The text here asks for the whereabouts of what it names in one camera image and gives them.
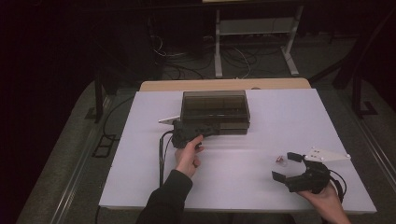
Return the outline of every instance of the white table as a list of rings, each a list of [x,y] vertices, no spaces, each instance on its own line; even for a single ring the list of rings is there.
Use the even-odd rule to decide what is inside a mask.
[[[143,208],[159,186],[158,145],[171,126],[159,119],[180,113],[182,91],[140,91],[110,169],[99,205],[107,208]],[[247,135],[207,137],[200,153],[202,166],[186,209],[227,212],[299,212],[311,205],[272,179],[271,171],[292,176],[304,164],[275,163],[291,151],[305,154],[311,147],[346,153],[332,122],[313,89],[249,90],[251,124]],[[165,178],[175,167],[175,149],[168,148]],[[348,213],[373,213],[375,207],[351,161],[325,163],[347,182],[343,206]]]

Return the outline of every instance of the wire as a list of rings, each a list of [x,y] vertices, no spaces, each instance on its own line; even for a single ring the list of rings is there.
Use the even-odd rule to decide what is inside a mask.
[[[96,213],[95,213],[95,224],[98,223],[98,217],[99,217],[99,210],[100,210],[101,206],[98,205],[98,207],[96,208]]]
[[[163,139],[165,138],[165,136],[169,133],[173,133],[172,131],[168,131],[166,133],[163,134],[163,136],[160,138],[160,148],[159,148],[159,164],[160,164],[160,187],[163,186],[163,170],[164,170],[164,165],[165,165],[165,158],[163,155]]]
[[[177,64],[174,64],[174,63],[164,63],[164,64],[168,65],[168,66],[175,67],[175,68],[180,68],[180,69],[184,69],[184,70],[187,70],[187,71],[191,71],[191,72],[195,73],[196,75],[198,75],[201,79],[208,78],[208,77],[205,77],[204,75],[202,75],[201,73],[199,73],[199,72],[197,72],[197,71],[195,71],[193,69],[190,69],[190,68],[187,68],[187,67],[184,67],[184,66],[181,66],[181,65],[177,65]]]
[[[106,117],[106,119],[105,119],[105,123],[104,123],[104,125],[103,125],[103,129],[102,129],[102,131],[103,131],[103,136],[104,136],[105,138],[107,138],[108,140],[111,140],[111,141],[120,141],[119,138],[116,138],[116,139],[110,138],[110,137],[109,137],[110,135],[106,133],[106,124],[107,124],[108,118],[110,117],[110,115],[111,115],[117,108],[119,108],[121,105],[125,104],[126,102],[130,101],[130,100],[133,99],[133,98],[134,98],[134,97],[131,96],[131,97],[129,97],[128,99],[122,101],[121,103],[119,103],[118,105],[116,105],[116,106],[110,111],[110,113],[108,113],[108,115],[107,115],[107,117]]]
[[[247,76],[250,74],[250,72],[251,72],[250,63],[248,62],[248,59],[245,57],[244,53],[241,52],[241,50],[239,50],[239,49],[237,49],[237,48],[235,48],[235,47],[230,47],[230,48],[236,50],[239,54],[241,54],[241,56],[242,56],[242,57],[244,58],[244,60],[245,60],[245,63],[246,63],[246,65],[247,65],[248,71],[247,71],[247,74],[244,75],[244,76],[242,77],[242,79],[244,79],[244,78],[247,77]]]
[[[347,182],[345,181],[345,179],[343,177],[341,177],[337,172],[333,171],[333,170],[329,170],[330,172],[334,173],[335,175],[338,175],[344,182],[344,192],[343,192],[343,196],[346,195],[347,193]]]

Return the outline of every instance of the black cable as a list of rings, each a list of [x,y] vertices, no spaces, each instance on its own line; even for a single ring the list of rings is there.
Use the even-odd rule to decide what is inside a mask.
[[[193,69],[184,67],[184,66],[180,66],[180,65],[177,65],[177,64],[174,64],[174,63],[164,63],[164,64],[168,65],[168,66],[171,66],[171,67],[176,67],[176,68],[184,69],[184,70],[187,70],[187,71],[191,71],[191,72],[195,73],[196,75],[198,75],[201,79],[208,78],[208,77],[205,77],[204,75],[202,75],[201,73],[199,73],[199,72],[197,72],[197,71],[195,71]]]
[[[106,119],[105,119],[105,123],[104,123],[104,125],[103,125],[103,129],[102,129],[102,131],[103,131],[103,136],[104,136],[105,138],[107,138],[108,140],[111,140],[111,141],[120,141],[119,138],[117,138],[117,139],[110,138],[110,137],[109,137],[110,135],[106,133],[106,124],[107,124],[108,118],[110,117],[110,115],[111,115],[117,108],[119,108],[121,105],[125,104],[126,102],[130,101],[130,100],[133,99],[133,98],[134,98],[134,97],[131,96],[131,97],[129,97],[128,99],[122,101],[121,103],[119,103],[118,105],[116,105],[116,106],[110,111],[110,113],[108,113],[108,115],[107,115],[107,117],[106,117]]]
[[[344,191],[343,191],[343,196],[345,196],[346,195],[346,193],[347,193],[347,182],[345,181],[345,179],[342,177],[342,176],[340,176],[337,172],[335,172],[335,171],[333,171],[333,170],[329,170],[330,172],[332,172],[332,173],[334,173],[335,175],[338,175],[342,180],[343,180],[343,182],[344,182]]]
[[[163,169],[164,169],[164,163],[165,163],[165,159],[163,156],[163,138],[169,133],[173,133],[173,130],[164,133],[163,136],[160,138],[160,148],[159,148],[160,187],[163,186]]]
[[[95,213],[95,224],[98,223],[98,217],[99,217],[99,210],[100,210],[100,205],[96,208],[96,213]]]

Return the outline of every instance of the person's right hand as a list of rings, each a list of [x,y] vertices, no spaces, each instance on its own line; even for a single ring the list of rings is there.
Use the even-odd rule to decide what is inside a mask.
[[[175,152],[177,161],[176,169],[189,178],[192,178],[198,166],[201,165],[201,161],[199,160],[197,153],[204,150],[204,147],[198,147],[196,149],[195,146],[201,143],[202,140],[204,140],[204,137],[200,134],[196,138],[192,139],[184,149],[180,148]]]
[[[329,223],[350,224],[332,183],[329,182],[327,187],[319,194],[313,194],[309,190],[297,193],[312,203],[321,217],[326,219]]]

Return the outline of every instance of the black sleeve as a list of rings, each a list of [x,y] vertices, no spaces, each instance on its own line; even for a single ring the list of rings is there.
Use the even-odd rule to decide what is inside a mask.
[[[171,171],[162,187],[154,190],[136,224],[178,224],[192,181],[177,170]]]

